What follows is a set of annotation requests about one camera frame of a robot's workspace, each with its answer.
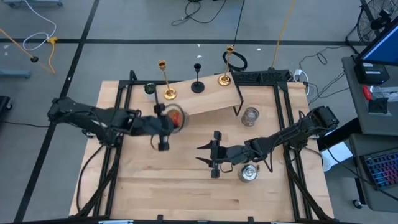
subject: keyboard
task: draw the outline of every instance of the keyboard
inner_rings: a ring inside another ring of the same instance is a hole
[[[378,188],[398,186],[398,148],[361,156],[360,160]]]
[[[268,70],[256,72],[234,72],[234,81],[243,83],[287,82],[290,79],[288,70]]]

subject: black stand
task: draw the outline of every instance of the black stand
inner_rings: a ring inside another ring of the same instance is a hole
[[[199,63],[194,64],[193,66],[195,68],[195,71],[197,73],[197,80],[192,83],[191,85],[191,90],[194,93],[201,93],[203,90],[205,90],[205,84],[203,82],[199,81],[199,71],[201,69],[201,65]]]

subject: gray floor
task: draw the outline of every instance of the gray floor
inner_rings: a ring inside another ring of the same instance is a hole
[[[37,6],[35,9],[57,23],[58,38],[79,39],[92,3],[93,0],[65,0],[63,7]],[[197,18],[208,20],[221,3],[204,0]],[[228,0],[217,19],[210,24],[188,21],[172,27],[170,23],[183,16],[186,0],[101,0],[88,38],[233,39],[241,3],[242,0]],[[288,0],[247,0],[238,39],[277,40],[289,4]],[[342,41],[354,26],[358,12],[357,0],[300,0],[294,8],[283,40]],[[26,7],[11,9],[0,4],[0,15],[0,28],[15,38],[26,38],[35,32],[52,31],[51,24],[35,16]],[[0,79],[0,95],[9,95],[14,102],[14,108],[6,119],[48,124],[46,112],[51,99],[60,94],[77,44],[57,44],[53,58],[56,75],[30,63],[29,58],[16,46],[0,46],[0,68],[32,71],[30,79]],[[294,72],[304,56],[314,54],[324,47],[282,45],[275,68],[288,68]],[[68,96],[95,105],[101,82],[128,78],[130,69],[134,69],[138,79],[160,80],[162,74],[157,68],[157,61],[160,59],[168,62],[170,79],[193,78],[194,63],[202,64],[203,76],[211,75],[224,69],[221,58],[224,48],[225,45],[206,44],[86,44]],[[245,55],[249,62],[248,71],[266,70],[271,65],[274,49],[274,45],[236,46],[236,51]],[[45,63],[50,51],[50,46],[44,45],[34,54]],[[351,54],[348,47],[327,50],[324,55],[328,59],[328,65],[322,65],[316,58],[309,58],[302,66],[310,82],[321,88],[342,72],[341,57]],[[342,78],[326,94],[347,86],[345,78]],[[312,91],[308,99],[313,97],[315,94]],[[331,106],[342,124],[356,117],[349,91],[319,99],[311,107],[319,105]],[[45,132],[45,128],[11,124],[2,124],[0,127],[0,223],[14,219]],[[85,143],[86,138],[76,128],[57,126],[25,221],[62,218],[68,215]],[[326,174],[326,180],[335,217],[341,221],[395,223],[394,220],[397,220],[397,214],[374,212],[368,208],[355,209],[351,200],[357,198],[358,194],[354,180],[344,170],[332,169]]]

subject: computer monitor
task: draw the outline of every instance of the computer monitor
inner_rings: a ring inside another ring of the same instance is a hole
[[[390,76],[385,65],[398,65],[398,17],[355,60],[359,83],[380,85],[387,81]]]
[[[361,62],[398,65],[398,17],[358,56]]]

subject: wooden tabletop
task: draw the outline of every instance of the wooden tabletop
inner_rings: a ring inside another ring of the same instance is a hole
[[[117,81],[102,83],[98,107],[114,106],[117,86]],[[289,83],[288,86],[292,111],[297,121],[299,110],[308,112],[304,86],[302,83]],[[232,108],[192,115],[189,125],[169,138],[170,150],[167,152],[153,150],[149,136],[124,137],[111,218],[153,220],[163,214],[165,220],[245,221],[248,216],[253,216],[255,221],[294,220],[282,146],[276,147],[273,154],[274,172],[270,173],[260,162],[259,176],[247,184],[238,180],[240,165],[235,166],[231,173],[221,173],[219,179],[211,179],[211,169],[195,159],[209,158],[210,150],[195,148],[209,143],[215,130],[223,133],[222,146],[243,144],[244,140],[280,131],[273,87],[240,88],[244,98],[240,116],[235,117]],[[287,126],[282,91],[280,98]],[[251,128],[241,124],[241,115],[249,106],[260,112],[259,119]],[[142,110],[143,115],[154,115],[153,103],[147,100],[142,86],[133,87],[130,108]],[[317,150],[315,141],[309,140],[308,147]],[[82,165],[97,148],[98,141],[89,139]],[[308,191],[326,214],[333,217],[319,155],[308,151],[302,151],[301,155]],[[98,186],[103,156],[104,150],[88,164],[83,174],[80,206],[90,199]],[[223,164],[223,169],[228,170],[229,165]],[[304,217],[301,194],[298,189],[297,192],[300,214]],[[77,212],[75,199],[76,195],[70,214]],[[104,212],[105,202],[103,200],[101,213]]]

